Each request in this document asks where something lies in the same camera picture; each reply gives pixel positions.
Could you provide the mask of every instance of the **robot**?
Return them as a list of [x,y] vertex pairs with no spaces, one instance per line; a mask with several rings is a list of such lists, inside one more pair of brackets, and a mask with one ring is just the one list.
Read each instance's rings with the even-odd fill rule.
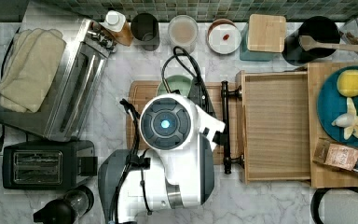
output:
[[100,167],[106,222],[136,223],[142,212],[204,204],[214,188],[213,139],[224,129],[225,123],[179,94],[148,102],[139,133],[150,148],[116,150]]

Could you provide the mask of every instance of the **banana peel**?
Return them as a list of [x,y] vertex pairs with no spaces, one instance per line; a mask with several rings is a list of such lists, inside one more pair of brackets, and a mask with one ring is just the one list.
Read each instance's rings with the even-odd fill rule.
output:
[[348,140],[352,135],[358,138],[358,116],[352,98],[347,98],[347,113],[338,116],[331,125],[344,128],[345,140]]

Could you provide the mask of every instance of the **white countertop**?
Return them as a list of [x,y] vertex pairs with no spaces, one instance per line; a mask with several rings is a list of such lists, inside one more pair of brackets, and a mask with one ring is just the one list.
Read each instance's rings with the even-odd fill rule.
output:
[[[205,33],[210,23],[199,23],[199,38],[191,54],[200,65],[206,82],[228,80],[233,82],[240,70],[246,72],[280,72],[295,67],[278,54],[271,62],[244,62],[239,59],[237,49],[229,55],[218,55],[205,44]],[[237,23],[239,29],[244,23]],[[290,35],[300,23],[288,23]],[[18,24],[0,23],[0,65],[10,39]],[[126,148],[126,113],[118,103],[128,98],[134,80],[160,80],[160,69],[172,55],[167,37],[168,23],[159,26],[160,46],[154,52],[144,51],[139,46],[118,46],[109,57],[100,87],[82,139],[94,143],[101,164],[115,149]],[[354,53],[337,51],[324,59],[334,62],[358,61]],[[166,76],[185,74],[177,62],[172,61]],[[25,141],[25,134],[7,128],[5,146]],[[213,195],[200,207],[154,212],[151,217],[141,214],[138,223],[313,223],[310,217],[310,200],[314,189],[296,181],[240,182],[241,168],[233,166],[231,175],[224,174],[222,165],[216,165]],[[33,223],[33,213],[51,200],[60,197],[63,191],[10,190],[2,187],[2,157],[0,157],[0,224]],[[103,211],[98,196],[97,177],[87,184],[96,198],[93,208],[78,223],[104,223]]]

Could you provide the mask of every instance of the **black cable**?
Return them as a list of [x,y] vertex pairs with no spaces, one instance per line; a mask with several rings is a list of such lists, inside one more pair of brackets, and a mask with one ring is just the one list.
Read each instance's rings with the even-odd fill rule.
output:
[[[179,59],[179,57],[181,56],[186,56],[189,60],[190,60],[190,63],[191,65],[193,66],[194,68],[194,71],[196,72],[196,74],[194,74],[193,72],[191,72],[190,69],[188,69],[184,64],[183,62]],[[204,99],[202,99],[204,101],[203,105],[200,105],[200,107],[208,114],[211,115],[211,112],[209,111],[209,94],[208,94],[208,91],[206,89],[206,86],[205,86],[205,83],[202,81],[202,76],[201,76],[201,71],[200,71],[200,67],[199,65],[197,64],[196,60],[188,54],[188,52],[179,47],[179,46],[176,46],[173,48],[173,56],[171,56],[167,62],[165,62],[165,64],[162,66],[162,69],[161,69],[161,79],[164,81],[165,80],[165,69],[168,65],[168,63],[172,60],[172,59],[176,59],[177,62],[179,62],[180,65],[182,65],[182,67],[185,68],[185,70],[193,77],[197,80],[196,82],[196,85],[200,85],[200,98],[202,99],[202,96],[204,96]]]
[[138,130],[138,118],[140,117],[139,113],[135,110],[135,107],[128,103],[126,100],[122,99],[120,103],[124,106],[124,109],[126,110],[126,113],[129,114],[132,118],[132,123],[135,128],[135,135],[131,146],[131,151],[129,153],[129,156],[127,158],[127,163],[124,167],[124,171],[118,180],[118,184],[116,186],[115,195],[112,197],[112,202],[109,207],[109,220],[114,220],[115,223],[118,224],[118,197],[120,195],[121,187],[124,183],[124,181],[127,178],[128,173],[132,169],[131,163],[128,161],[131,160],[132,156],[137,156],[138,154],[138,148],[139,148],[139,130]]
[[[2,77],[4,76],[4,70],[5,70],[5,64],[6,64],[6,60],[7,60],[7,56],[8,54],[10,53],[10,50],[11,50],[11,47],[13,46],[13,43],[14,43],[14,37],[11,38],[11,41],[10,43],[8,44],[8,47],[7,47],[7,51],[5,52],[5,56],[4,56],[4,60],[2,61],[2,65],[1,65],[1,79]],[[2,133],[1,133],[1,137],[0,137],[0,153],[2,151],[2,148],[4,146],[4,143],[5,143],[5,125],[2,124]]]
[[[142,154],[141,160],[143,160],[145,158],[147,150],[145,150],[144,153]],[[149,203],[147,202],[147,199],[146,199],[145,175],[144,175],[144,167],[143,166],[141,166],[141,186],[142,186],[142,192],[143,192],[143,195],[144,195],[144,202],[145,202],[145,207],[146,207],[146,210],[147,210],[147,214],[149,216],[151,216],[153,211],[150,209]]]

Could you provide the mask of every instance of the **blue plate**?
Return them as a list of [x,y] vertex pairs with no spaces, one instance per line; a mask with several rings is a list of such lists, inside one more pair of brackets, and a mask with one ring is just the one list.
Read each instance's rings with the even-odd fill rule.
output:
[[[333,120],[338,116],[347,113],[347,98],[339,94],[337,90],[337,79],[342,72],[350,69],[358,70],[358,66],[349,66],[339,69],[325,81],[319,92],[317,110],[319,121],[330,137],[345,145],[358,147],[358,139],[356,137],[351,136],[348,140],[345,140],[344,129],[331,125]],[[352,97],[352,100],[357,111],[358,96]]]

